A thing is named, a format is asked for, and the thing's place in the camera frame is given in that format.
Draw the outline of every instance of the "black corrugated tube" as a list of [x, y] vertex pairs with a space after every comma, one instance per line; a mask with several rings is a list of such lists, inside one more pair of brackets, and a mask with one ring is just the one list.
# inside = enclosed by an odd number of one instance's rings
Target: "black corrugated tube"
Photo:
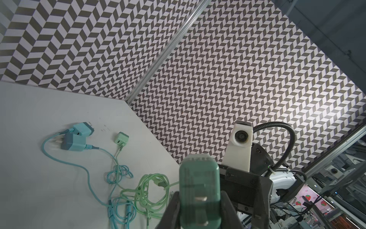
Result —
[[[296, 133], [295, 133], [295, 130], [292, 128], [292, 126], [290, 126], [289, 124], [284, 123], [284, 122], [267, 122], [267, 123], [260, 124], [258, 126], [253, 127], [253, 133], [255, 133], [259, 130], [269, 128], [269, 127], [285, 128], [290, 133], [290, 142], [288, 143], [288, 147], [287, 147], [285, 153], [283, 154], [281, 159], [274, 166], [271, 167], [272, 170], [277, 170], [286, 161], [286, 159], [290, 155], [291, 151], [293, 150], [293, 148], [295, 146], [295, 142], [296, 142]], [[269, 177], [271, 174], [272, 174], [272, 172], [270, 170], [268, 170], [267, 173], [265, 174], [265, 177]]]

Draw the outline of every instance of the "chevron patterned wall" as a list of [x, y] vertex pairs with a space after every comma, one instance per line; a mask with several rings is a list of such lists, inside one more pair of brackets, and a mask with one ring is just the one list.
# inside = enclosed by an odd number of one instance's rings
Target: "chevron patterned wall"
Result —
[[[235, 120], [291, 124], [302, 168], [365, 116], [365, 94], [270, 1], [213, 1], [133, 109], [180, 163], [220, 161]], [[255, 133], [278, 159], [288, 133]]]
[[[0, 80], [124, 99], [197, 0], [0, 0]], [[220, 162], [233, 122], [284, 121], [302, 168], [353, 130], [366, 99], [272, 2], [212, 0], [132, 108], [178, 163]], [[255, 134], [276, 159], [288, 134]]]
[[123, 99], [197, 0], [3, 0], [0, 80]]

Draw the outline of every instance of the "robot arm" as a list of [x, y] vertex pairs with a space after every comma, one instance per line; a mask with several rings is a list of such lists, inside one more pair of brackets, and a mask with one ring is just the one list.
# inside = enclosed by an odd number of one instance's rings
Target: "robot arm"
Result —
[[[261, 124], [256, 131], [273, 126], [290, 131], [289, 148], [280, 159], [283, 163], [294, 146], [295, 132], [281, 122]], [[182, 222], [188, 222], [184, 228], [243, 228], [237, 211], [252, 215], [253, 227], [268, 229], [270, 204], [291, 200], [305, 183], [285, 167], [271, 169], [281, 165], [273, 166], [271, 156], [253, 144], [253, 127], [247, 122], [235, 122], [222, 164], [217, 168], [213, 164], [217, 167], [209, 155], [188, 155], [183, 160], [180, 192], [174, 194], [157, 229], [179, 228]]]

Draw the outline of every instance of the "table surface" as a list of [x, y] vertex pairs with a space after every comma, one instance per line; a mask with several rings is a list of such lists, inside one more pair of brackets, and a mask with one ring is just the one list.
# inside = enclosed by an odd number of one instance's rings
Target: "table surface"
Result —
[[[124, 178], [123, 187], [135, 188], [140, 178], [150, 173], [165, 174], [170, 183], [179, 179], [179, 165], [122, 100], [6, 82], [0, 82], [0, 97], [0, 228], [110, 228], [107, 209], [89, 191], [85, 171], [55, 162], [40, 150], [45, 138], [74, 123], [90, 123], [95, 131], [87, 144], [112, 154], [117, 150], [113, 142], [117, 133], [130, 136], [118, 160], [130, 168], [134, 178]], [[86, 167], [92, 188], [106, 203], [112, 189], [105, 182], [114, 165], [111, 158], [95, 149], [64, 151], [59, 141], [46, 145], [49, 154]], [[151, 201], [164, 193], [151, 182]], [[150, 228], [157, 224], [158, 220], [152, 219]], [[138, 214], [130, 228], [146, 228], [146, 217]]]

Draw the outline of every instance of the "wall charger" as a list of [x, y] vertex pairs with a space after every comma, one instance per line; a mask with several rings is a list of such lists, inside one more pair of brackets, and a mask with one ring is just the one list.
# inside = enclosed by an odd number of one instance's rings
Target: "wall charger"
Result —
[[85, 136], [66, 133], [61, 143], [61, 149], [81, 152], [85, 149], [92, 149], [92, 145], [86, 144]]
[[115, 139], [115, 143], [117, 145], [125, 146], [128, 142], [128, 138], [129, 138], [129, 136], [127, 134], [119, 132], [117, 134], [117, 138]]
[[75, 124], [72, 129], [70, 129], [70, 133], [73, 133], [75, 135], [81, 135], [81, 136], [90, 136], [94, 132], [94, 129], [86, 122], [81, 122], [78, 124]]

